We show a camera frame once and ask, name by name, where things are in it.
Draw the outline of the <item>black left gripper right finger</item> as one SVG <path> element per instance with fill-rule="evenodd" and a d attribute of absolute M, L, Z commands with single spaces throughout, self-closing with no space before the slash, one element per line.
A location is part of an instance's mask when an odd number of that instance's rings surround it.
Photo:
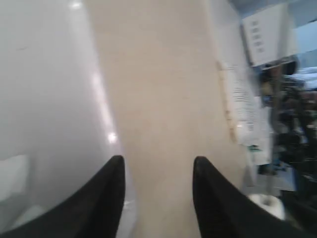
<path fill-rule="evenodd" d="M 203 238 L 311 238 L 260 208 L 204 156 L 194 159 L 193 202 Z"/>

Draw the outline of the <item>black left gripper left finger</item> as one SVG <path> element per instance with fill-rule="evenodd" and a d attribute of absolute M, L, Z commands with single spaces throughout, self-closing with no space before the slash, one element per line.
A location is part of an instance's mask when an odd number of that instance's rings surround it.
<path fill-rule="evenodd" d="M 77 192 L 2 238 L 114 238 L 125 199 L 125 162 L 108 162 Z"/>

